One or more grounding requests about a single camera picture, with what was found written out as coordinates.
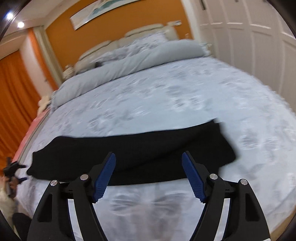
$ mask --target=black trousers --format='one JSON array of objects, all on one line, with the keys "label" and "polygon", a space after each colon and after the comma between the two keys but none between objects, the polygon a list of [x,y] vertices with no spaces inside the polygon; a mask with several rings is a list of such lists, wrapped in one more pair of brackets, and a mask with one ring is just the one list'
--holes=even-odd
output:
[{"label": "black trousers", "polygon": [[186,178],[181,156],[189,151],[209,172],[235,160],[236,155],[214,121],[185,129],[110,137],[56,137],[33,153],[27,174],[37,179],[73,181],[116,155],[109,185],[156,183]]},{"label": "black trousers", "polygon": [[20,239],[22,241],[27,241],[32,219],[30,219],[27,215],[23,213],[15,213],[12,216],[12,221],[17,230],[17,233],[20,236]]}]

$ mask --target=ceiling light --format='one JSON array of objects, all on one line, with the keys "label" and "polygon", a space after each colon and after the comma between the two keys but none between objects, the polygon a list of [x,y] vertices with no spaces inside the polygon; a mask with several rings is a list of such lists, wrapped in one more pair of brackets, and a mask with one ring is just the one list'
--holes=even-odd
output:
[{"label": "ceiling light", "polygon": [[10,20],[13,18],[13,14],[11,12],[9,12],[7,15],[6,15],[6,18],[7,20]]},{"label": "ceiling light", "polygon": [[19,22],[19,23],[17,24],[17,27],[18,27],[18,28],[23,28],[24,25],[25,25],[25,24],[24,24],[23,22]]}]

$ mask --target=bedsheet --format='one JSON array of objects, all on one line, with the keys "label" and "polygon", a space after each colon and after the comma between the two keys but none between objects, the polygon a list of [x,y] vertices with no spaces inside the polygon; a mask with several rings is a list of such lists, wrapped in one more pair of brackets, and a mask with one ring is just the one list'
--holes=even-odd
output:
[{"label": "bedsheet", "polygon": [[[110,136],[186,128],[216,118],[238,151],[220,176],[250,182],[273,231],[296,204],[296,117],[287,103],[250,76],[211,57],[181,60],[108,82],[59,107],[25,159],[54,137]],[[32,177],[17,198],[33,215],[48,181]],[[69,201],[73,230],[81,240]],[[223,235],[225,200],[216,240]],[[187,179],[107,187],[94,205],[109,240],[189,240],[203,204]]]}]

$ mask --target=blue gripper pad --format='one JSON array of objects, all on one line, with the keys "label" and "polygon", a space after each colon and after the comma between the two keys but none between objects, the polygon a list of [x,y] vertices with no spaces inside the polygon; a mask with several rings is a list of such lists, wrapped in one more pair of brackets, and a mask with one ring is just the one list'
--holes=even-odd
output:
[{"label": "blue gripper pad", "polygon": [[94,183],[94,194],[93,194],[93,200],[97,202],[100,198],[103,197],[105,190],[107,188],[107,185],[109,183],[109,180],[112,176],[112,173],[114,171],[116,165],[116,158],[115,154],[112,153],[108,160],[106,161],[100,175],[98,176],[97,180]]},{"label": "blue gripper pad", "polygon": [[196,198],[204,202],[204,183],[186,152],[182,154],[182,166]]}]

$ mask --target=ceiling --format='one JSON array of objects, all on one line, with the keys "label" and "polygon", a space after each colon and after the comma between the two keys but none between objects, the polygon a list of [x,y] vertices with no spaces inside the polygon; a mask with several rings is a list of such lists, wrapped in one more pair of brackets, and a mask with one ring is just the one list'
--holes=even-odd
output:
[{"label": "ceiling", "polygon": [[0,44],[0,59],[18,50],[26,39],[27,31],[13,33],[9,38],[4,37]]},{"label": "ceiling", "polygon": [[48,21],[50,21],[49,24],[51,24],[60,14],[78,1],[79,0],[31,0],[9,26],[5,36],[20,30],[17,27],[18,22],[24,22],[24,28],[46,25]]},{"label": "ceiling", "polygon": [[[0,59],[18,50],[27,35],[27,28],[44,25],[47,28],[79,0],[31,0],[17,15],[0,42]],[[24,22],[24,28],[18,28]]]}]

